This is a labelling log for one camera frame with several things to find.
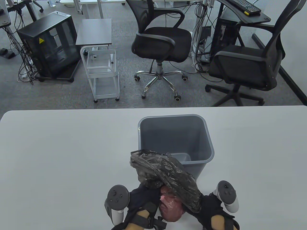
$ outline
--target computer case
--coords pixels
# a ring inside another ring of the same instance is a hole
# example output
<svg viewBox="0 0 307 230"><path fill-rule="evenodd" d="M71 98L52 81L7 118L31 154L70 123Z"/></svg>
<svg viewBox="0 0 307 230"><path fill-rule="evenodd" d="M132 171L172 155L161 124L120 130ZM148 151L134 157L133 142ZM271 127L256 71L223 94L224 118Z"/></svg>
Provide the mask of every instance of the computer case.
<svg viewBox="0 0 307 230"><path fill-rule="evenodd" d="M235 45L239 33L235 26L239 21L239 18L228 9L217 19L210 47L210 55L203 55L200 59L203 64L212 62L215 54L225 47L231 44Z"/></svg>
<svg viewBox="0 0 307 230"><path fill-rule="evenodd" d="M54 11L18 30L18 35L39 72L38 79L65 79L73 82L80 47L68 14Z"/></svg>

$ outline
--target black glove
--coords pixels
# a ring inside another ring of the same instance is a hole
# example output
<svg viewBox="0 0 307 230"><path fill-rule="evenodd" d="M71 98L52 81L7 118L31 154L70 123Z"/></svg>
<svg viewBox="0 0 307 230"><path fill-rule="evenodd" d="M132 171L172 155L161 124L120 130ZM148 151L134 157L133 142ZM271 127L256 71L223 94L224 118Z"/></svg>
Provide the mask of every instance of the black glove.
<svg viewBox="0 0 307 230"><path fill-rule="evenodd" d="M151 202L158 208L160 203L160 188L149 189L140 184L137 189L130 192L130 202L128 205L128 212L123 223L118 224L112 228L112 230L124 230L132 218L139 212L141 207L146 203Z"/></svg>
<svg viewBox="0 0 307 230"><path fill-rule="evenodd" d="M237 228L237 230L240 230L239 224L233 219L234 216L229 215L223 210L223 207L221 206L222 202L213 193L209 194L208 196L201 194L200 199L201 210L199 213L193 213L187 207L185 207L185 211L196 217L198 222L201 223L206 230L213 230L211 226L211 217L215 215L221 215L224 217L225 230L227 230L226 225L230 223L229 221L231 221L232 225L231 230L233 230L233 225Z"/></svg>

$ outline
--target white vr controller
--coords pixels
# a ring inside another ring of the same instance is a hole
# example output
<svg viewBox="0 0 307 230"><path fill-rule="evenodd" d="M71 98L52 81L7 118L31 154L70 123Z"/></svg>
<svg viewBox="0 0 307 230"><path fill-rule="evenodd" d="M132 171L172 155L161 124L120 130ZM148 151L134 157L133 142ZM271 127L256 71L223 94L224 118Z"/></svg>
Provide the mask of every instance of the white vr controller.
<svg viewBox="0 0 307 230"><path fill-rule="evenodd" d="M230 213L236 213L239 210L237 193L229 182L220 181L213 194L224 203L225 208Z"/></svg>
<svg viewBox="0 0 307 230"><path fill-rule="evenodd" d="M229 182L220 181L213 194L224 203L230 213L236 213L239 210L236 191ZM130 194L125 186L115 185L110 189L104 206L113 225L116 226L123 222L124 209L129 205L129 202Z"/></svg>

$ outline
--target plastic wastebasket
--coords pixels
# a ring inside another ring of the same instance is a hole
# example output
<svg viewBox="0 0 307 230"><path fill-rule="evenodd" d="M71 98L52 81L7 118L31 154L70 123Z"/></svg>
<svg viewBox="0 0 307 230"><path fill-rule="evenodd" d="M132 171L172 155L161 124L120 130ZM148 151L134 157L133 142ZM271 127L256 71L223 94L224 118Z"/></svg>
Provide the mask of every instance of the plastic wastebasket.
<svg viewBox="0 0 307 230"><path fill-rule="evenodd" d="M170 153L195 179L214 157L206 121L196 114L141 119L138 123L138 147Z"/></svg>

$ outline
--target keyboard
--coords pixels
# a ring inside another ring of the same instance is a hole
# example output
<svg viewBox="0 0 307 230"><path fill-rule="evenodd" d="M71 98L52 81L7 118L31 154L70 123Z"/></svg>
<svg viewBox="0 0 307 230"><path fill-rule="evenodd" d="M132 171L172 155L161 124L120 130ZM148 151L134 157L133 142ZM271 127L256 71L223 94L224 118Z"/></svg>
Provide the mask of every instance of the keyboard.
<svg viewBox="0 0 307 230"><path fill-rule="evenodd" d="M246 0L227 0L232 5L236 6L239 10L241 10L247 16L259 15L261 9L254 6L250 2Z"/></svg>

